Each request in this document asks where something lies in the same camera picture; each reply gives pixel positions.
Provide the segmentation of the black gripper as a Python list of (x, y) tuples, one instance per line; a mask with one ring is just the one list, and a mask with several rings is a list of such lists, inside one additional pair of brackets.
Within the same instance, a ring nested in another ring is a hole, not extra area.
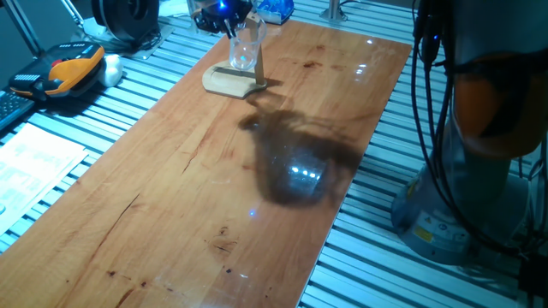
[(197, 28), (209, 33), (226, 33), (228, 39), (236, 37), (236, 30), (246, 23), (253, 8), (248, 0), (203, 0), (195, 4), (197, 9), (191, 19)]

